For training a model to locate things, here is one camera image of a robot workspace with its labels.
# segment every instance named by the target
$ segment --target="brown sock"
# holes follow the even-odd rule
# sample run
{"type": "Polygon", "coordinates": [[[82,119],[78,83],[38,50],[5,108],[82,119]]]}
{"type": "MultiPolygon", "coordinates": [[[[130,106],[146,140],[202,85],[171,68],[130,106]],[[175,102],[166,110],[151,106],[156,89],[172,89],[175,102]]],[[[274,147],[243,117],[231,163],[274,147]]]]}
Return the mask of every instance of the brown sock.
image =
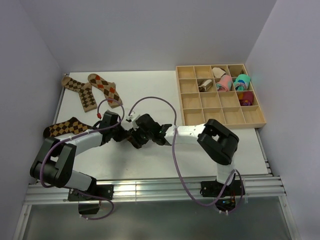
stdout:
{"type": "MultiPolygon", "coordinates": [[[[106,99],[115,99],[122,104],[122,100],[116,91],[116,85],[114,82],[108,82],[95,73],[92,73],[88,76],[88,81],[92,86],[101,90],[106,99]]],[[[108,104],[111,108],[116,108],[119,106],[118,103],[111,100],[108,101],[108,104]]]]}
{"type": "Polygon", "coordinates": [[[72,117],[68,121],[56,123],[46,127],[43,131],[43,137],[58,137],[69,133],[76,135],[91,128],[91,126],[80,122],[76,117],[72,117]]]}
{"type": "Polygon", "coordinates": [[[65,76],[61,84],[66,89],[77,92],[79,94],[84,112],[96,109],[97,103],[92,93],[92,86],[89,83],[82,83],[71,77],[65,76]]]}

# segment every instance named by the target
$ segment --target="patterned sock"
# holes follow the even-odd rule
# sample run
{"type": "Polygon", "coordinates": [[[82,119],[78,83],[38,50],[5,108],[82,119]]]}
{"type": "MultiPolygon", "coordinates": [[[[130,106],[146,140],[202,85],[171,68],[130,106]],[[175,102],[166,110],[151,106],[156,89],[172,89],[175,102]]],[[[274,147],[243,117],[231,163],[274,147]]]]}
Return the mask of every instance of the patterned sock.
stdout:
{"type": "MultiPolygon", "coordinates": [[[[108,82],[95,73],[92,73],[88,76],[88,81],[92,86],[101,90],[106,99],[115,99],[122,104],[122,100],[116,91],[116,85],[114,82],[108,82]]],[[[116,108],[119,106],[118,103],[111,100],[108,101],[108,104],[111,108],[116,108]]]]}
{"type": "Polygon", "coordinates": [[[70,118],[68,121],[60,122],[48,126],[43,131],[43,137],[58,137],[63,134],[79,134],[92,127],[80,122],[76,117],[70,118]]]}
{"type": "Polygon", "coordinates": [[[89,83],[82,83],[68,76],[65,76],[62,79],[61,83],[62,86],[66,89],[77,92],[79,94],[81,104],[85,113],[98,107],[95,97],[92,93],[92,86],[89,83]]]}

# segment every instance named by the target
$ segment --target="metal track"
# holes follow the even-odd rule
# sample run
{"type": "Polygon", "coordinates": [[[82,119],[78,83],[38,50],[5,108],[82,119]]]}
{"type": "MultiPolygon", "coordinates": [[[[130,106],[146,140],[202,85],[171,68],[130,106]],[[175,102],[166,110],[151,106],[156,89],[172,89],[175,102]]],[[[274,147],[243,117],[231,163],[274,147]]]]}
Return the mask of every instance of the metal track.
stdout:
{"type": "MultiPolygon", "coordinates": [[[[212,181],[212,177],[186,178],[185,182],[190,192],[197,199],[204,199],[200,195],[202,181],[212,181]]],[[[127,181],[98,181],[99,185],[113,184],[114,193],[112,201],[118,202],[147,202],[147,201],[176,201],[189,200],[180,180],[152,179],[127,181]]],[[[280,177],[267,175],[265,177],[245,177],[245,191],[247,197],[273,197],[285,196],[286,192],[280,177]]],[[[78,204],[69,202],[68,190],[65,188],[43,188],[41,184],[30,185],[26,192],[24,205],[41,204],[78,204]]]]}

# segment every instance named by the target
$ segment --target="wooden organizer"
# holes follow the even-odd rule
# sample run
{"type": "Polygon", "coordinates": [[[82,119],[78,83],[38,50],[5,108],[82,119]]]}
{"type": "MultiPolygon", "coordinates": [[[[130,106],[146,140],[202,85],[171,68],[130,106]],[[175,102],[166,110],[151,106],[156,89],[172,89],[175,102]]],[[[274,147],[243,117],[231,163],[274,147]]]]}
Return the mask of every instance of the wooden organizer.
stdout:
{"type": "Polygon", "coordinates": [[[230,91],[217,91],[215,83],[220,78],[214,77],[214,67],[223,69],[232,77],[233,82],[239,71],[248,74],[243,64],[177,66],[175,72],[183,124],[192,126],[206,123],[208,119],[216,119],[230,129],[263,127],[266,120],[252,83],[248,91],[253,92],[253,105],[240,106],[238,95],[242,91],[235,91],[233,83],[230,91]],[[207,92],[199,92],[198,85],[207,79],[214,81],[213,86],[207,92]]]}

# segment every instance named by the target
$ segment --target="gray floor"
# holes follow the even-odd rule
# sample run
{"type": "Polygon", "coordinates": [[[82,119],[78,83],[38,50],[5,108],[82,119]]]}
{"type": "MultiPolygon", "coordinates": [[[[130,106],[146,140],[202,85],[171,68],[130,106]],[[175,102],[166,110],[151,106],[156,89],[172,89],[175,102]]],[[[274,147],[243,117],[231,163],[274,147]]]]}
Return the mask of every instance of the gray floor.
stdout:
{"type": "Polygon", "coordinates": [[[116,203],[111,216],[97,221],[79,218],[75,204],[35,205],[23,239],[289,240],[290,235],[279,199],[269,197],[249,198],[230,216],[192,201],[116,203]]]}

